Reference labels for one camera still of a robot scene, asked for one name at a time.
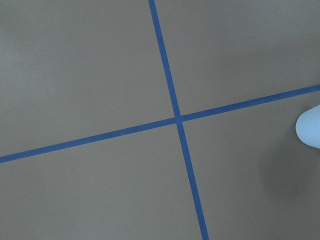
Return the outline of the blue tape line crosswise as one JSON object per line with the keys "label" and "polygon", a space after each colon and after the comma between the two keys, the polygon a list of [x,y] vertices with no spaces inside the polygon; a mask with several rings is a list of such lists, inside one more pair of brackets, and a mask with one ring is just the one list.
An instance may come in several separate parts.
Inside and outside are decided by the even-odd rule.
{"label": "blue tape line crosswise", "polygon": [[[319,90],[320,90],[320,86],[317,84],[313,86],[308,86],[308,87],[281,92],[281,93],[277,93],[269,96],[259,97],[251,100],[228,104],[225,106],[220,106],[220,107],[215,107],[207,110],[185,114],[181,116],[181,120],[183,122],[187,122],[195,119],[232,112],[239,109],[244,109],[244,108],[249,108],[257,105],[280,101],[283,99],[288,99],[296,96],[310,94],[310,93],[318,92]],[[0,162],[6,163],[6,162],[33,157],[37,155],[47,154],[47,153],[60,151],[68,148],[73,148],[81,145],[91,144],[94,142],[104,141],[107,139],[113,139],[120,136],[130,135],[133,133],[144,132],[151,129],[165,127],[165,126],[173,125],[176,123],[177,121],[174,118],[167,118],[167,119],[158,120],[150,123],[145,123],[145,124],[136,125],[128,128],[123,128],[123,129],[101,133],[93,136],[88,136],[84,138],[79,138],[75,140],[70,140],[70,141],[61,142],[61,143],[57,143],[49,146],[44,146],[40,148],[35,148],[31,150],[26,150],[22,152],[1,156]]]}

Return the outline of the light blue ceramic cup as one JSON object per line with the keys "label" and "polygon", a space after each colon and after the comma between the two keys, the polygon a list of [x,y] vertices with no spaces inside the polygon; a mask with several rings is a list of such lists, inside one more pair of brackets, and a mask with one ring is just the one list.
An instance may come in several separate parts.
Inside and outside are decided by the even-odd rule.
{"label": "light blue ceramic cup", "polygon": [[320,106],[302,113],[295,124],[298,138],[307,146],[320,148]]}

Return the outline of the brown paper table cover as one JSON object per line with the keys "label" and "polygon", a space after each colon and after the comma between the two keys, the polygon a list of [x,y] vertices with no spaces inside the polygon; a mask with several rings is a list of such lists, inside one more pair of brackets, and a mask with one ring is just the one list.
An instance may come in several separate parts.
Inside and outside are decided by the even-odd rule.
{"label": "brown paper table cover", "polygon": [[[154,0],[181,116],[320,85],[317,0]],[[320,91],[183,122],[209,240],[317,240]],[[174,118],[149,0],[0,3],[0,157]],[[176,124],[0,163],[3,240],[203,240]]]}

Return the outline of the blue tape line lengthwise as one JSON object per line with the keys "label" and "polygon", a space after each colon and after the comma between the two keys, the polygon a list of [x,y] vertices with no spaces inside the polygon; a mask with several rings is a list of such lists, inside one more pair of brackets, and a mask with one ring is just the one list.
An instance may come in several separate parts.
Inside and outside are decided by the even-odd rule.
{"label": "blue tape line lengthwise", "polygon": [[205,220],[205,216],[202,208],[201,198],[200,198],[200,194],[197,186],[197,181],[196,181],[196,176],[195,176],[193,163],[190,155],[188,141],[186,138],[183,120],[182,120],[182,116],[179,108],[179,102],[178,102],[178,98],[175,90],[174,80],[171,73],[170,63],[167,55],[165,41],[163,38],[163,33],[162,33],[162,28],[161,28],[161,24],[158,16],[156,2],[154,0],[150,0],[148,4],[149,4],[153,27],[154,27],[157,44],[160,52],[160,57],[162,61],[162,66],[163,66],[167,88],[170,96],[172,111],[174,115],[174,121],[177,128],[178,136],[179,136],[180,146],[183,154],[183,159],[184,159],[185,168],[188,176],[190,190],[192,193],[193,204],[194,204],[195,212],[197,215],[197,221],[198,221],[201,237],[203,240],[208,240],[209,234],[207,230],[206,220]]}

